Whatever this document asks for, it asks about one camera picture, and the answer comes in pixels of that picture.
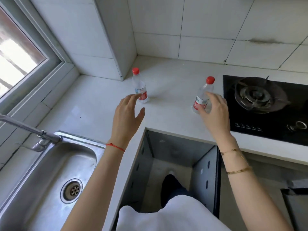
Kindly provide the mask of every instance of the black glass stovetop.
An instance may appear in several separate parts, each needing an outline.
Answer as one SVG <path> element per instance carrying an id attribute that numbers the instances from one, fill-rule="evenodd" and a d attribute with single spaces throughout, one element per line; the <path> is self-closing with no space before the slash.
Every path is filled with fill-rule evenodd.
<path id="1" fill-rule="evenodd" d="M 276 112 L 257 114 L 244 109 L 235 100 L 235 84 L 241 79 L 243 77 L 223 76 L 231 131 L 308 146 L 308 129 L 291 132 L 287 128 L 298 121 L 308 125 L 308 85 L 275 81 L 291 104 Z"/>

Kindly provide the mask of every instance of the leg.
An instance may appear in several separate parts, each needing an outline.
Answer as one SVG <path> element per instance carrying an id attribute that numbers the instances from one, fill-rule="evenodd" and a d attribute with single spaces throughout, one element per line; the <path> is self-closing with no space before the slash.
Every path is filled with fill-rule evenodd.
<path id="1" fill-rule="evenodd" d="M 165 177 L 161 192 L 160 192 L 160 203 L 164 208 L 167 202 L 177 195 L 187 195 L 190 196 L 189 192 L 179 183 L 179 181 L 169 174 Z"/>

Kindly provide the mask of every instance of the hand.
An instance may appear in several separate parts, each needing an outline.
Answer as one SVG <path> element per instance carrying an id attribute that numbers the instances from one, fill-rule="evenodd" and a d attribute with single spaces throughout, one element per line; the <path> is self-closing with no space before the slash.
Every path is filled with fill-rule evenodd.
<path id="1" fill-rule="evenodd" d="M 127 148 L 129 141 L 137 132 L 145 115 L 145 108 L 142 108 L 138 116 L 135 117 L 135 105 L 141 95 L 131 94 L 120 101 L 113 117 L 109 143 L 113 143 L 124 150 Z"/>
<path id="2" fill-rule="evenodd" d="M 218 142 L 222 138 L 231 136 L 230 120 L 227 101 L 220 95 L 207 92 L 212 103 L 212 110 L 207 113 L 201 105 L 197 105 L 202 120 L 211 132 L 213 138 Z"/>

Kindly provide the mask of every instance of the red string bracelet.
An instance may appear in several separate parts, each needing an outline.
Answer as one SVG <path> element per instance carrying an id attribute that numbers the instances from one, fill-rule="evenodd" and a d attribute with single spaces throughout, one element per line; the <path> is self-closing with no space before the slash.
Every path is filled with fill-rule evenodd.
<path id="1" fill-rule="evenodd" d="M 114 145 L 113 143 L 108 143 L 108 144 L 106 144 L 106 146 L 116 147 L 117 149 L 120 149 L 121 151 L 124 151 L 124 152 L 125 152 L 125 150 L 124 150 L 123 148 L 118 147 L 118 146 Z"/>

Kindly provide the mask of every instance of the sink drain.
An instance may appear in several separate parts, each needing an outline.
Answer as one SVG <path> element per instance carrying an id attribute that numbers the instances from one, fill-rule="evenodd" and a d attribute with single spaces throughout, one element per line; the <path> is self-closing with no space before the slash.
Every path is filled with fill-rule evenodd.
<path id="1" fill-rule="evenodd" d="M 64 203 L 72 203 L 77 200 L 82 191 L 82 183 L 79 179 L 71 179 L 64 184 L 61 190 L 61 200 Z"/>

